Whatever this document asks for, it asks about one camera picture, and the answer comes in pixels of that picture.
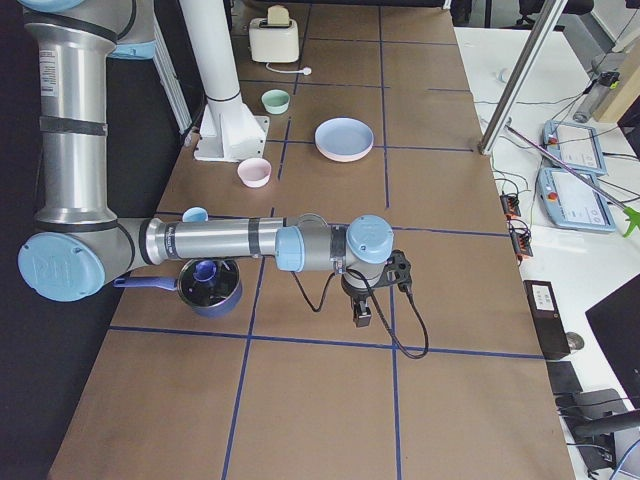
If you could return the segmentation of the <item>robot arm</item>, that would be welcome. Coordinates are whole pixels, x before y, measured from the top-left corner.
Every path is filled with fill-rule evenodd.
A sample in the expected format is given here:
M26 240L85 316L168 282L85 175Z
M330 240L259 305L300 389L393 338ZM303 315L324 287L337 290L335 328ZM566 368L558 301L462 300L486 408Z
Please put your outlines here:
M38 294L76 301L146 265L181 260L185 279L196 281L204 261L222 267L261 257L283 271L339 277L359 326L379 309L376 289L410 292L409 261L394 248L390 225L375 215L347 226L315 214L170 223L119 218L107 202L106 60L154 55L154 5L26 1L23 9L39 47L45 200L18 265Z

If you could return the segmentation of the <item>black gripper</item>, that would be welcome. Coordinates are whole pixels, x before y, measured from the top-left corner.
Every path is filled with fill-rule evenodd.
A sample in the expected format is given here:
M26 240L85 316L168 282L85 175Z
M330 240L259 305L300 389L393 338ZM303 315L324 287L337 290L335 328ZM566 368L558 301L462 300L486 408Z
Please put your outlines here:
M353 322L356 327L368 327L372 313L368 298L377 289L397 286L412 297L411 263L402 250L394 249L384 264L356 263L342 276L343 291L351 298Z

